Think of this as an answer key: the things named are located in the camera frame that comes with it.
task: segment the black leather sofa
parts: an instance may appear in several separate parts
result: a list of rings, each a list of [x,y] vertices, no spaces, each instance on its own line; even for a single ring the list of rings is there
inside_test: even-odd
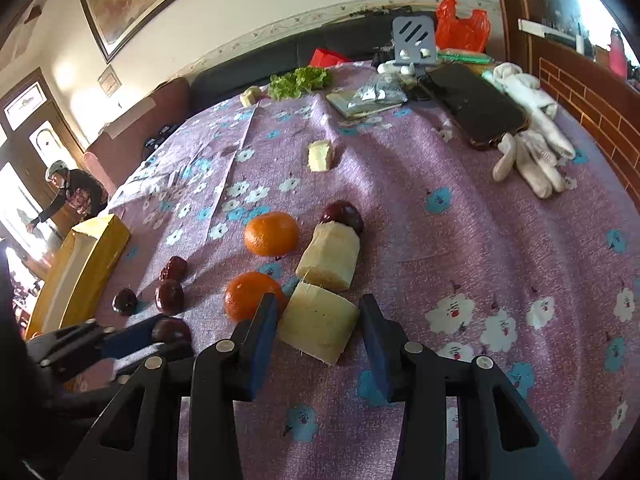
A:
[[[191,83],[192,115],[242,93],[251,85],[267,84],[271,74],[307,66],[316,48],[333,50],[354,61],[371,59],[375,47],[391,40],[394,18],[408,14],[428,15],[436,23],[434,12],[372,13],[301,32],[213,66]]]

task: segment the person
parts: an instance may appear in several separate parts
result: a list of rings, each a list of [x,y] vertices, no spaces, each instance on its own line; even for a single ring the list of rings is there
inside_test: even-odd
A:
[[[45,179],[60,191],[49,207],[36,216],[26,226],[32,234],[40,222],[46,222],[67,203],[78,211],[82,220],[98,215],[105,207],[109,196],[102,184],[83,170],[70,170],[62,160],[57,160],[47,168]]]

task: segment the small framed picture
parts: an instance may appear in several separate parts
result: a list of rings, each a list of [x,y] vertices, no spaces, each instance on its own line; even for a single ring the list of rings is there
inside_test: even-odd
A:
[[[104,72],[98,78],[98,84],[102,91],[107,95],[107,97],[111,97],[113,93],[120,88],[120,80],[116,73],[113,70],[113,67],[109,65]]]

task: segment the orange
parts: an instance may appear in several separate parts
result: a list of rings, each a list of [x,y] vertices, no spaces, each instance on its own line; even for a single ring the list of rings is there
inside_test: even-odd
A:
[[[293,217],[272,211],[252,219],[244,228],[246,248],[258,256],[284,256],[296,248],[300,231]]]
[[[256,270],[236,276],[226,284],[225,311],[235,322],[243,319],[253,319],[262,296],[273,292],[280,303],[280,313],[284,310],[287,300],[280,285],[271,276]]]

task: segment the screw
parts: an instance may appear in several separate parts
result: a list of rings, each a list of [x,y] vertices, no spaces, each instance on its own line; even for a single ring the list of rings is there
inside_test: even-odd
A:
[[[481,367],[483,370],[488,370],[494,366],[494,362],[490,357],[486,355],[481,355],[478,359],[476,359],[476,364]]]
[[[216,350],[218,352],[231,352],[236,347],[235,343],[231,339],[223,339],[216,343]]]
[[[404,343],[404,349],[409,352],[409,354],[419,354],[422,352],[422,345],[417,341],[407,341]]]
[[[162,358],[157,355],[153,355],[145,361],[145,368],[147,370],[156,370],[161,366],[162,366]]]

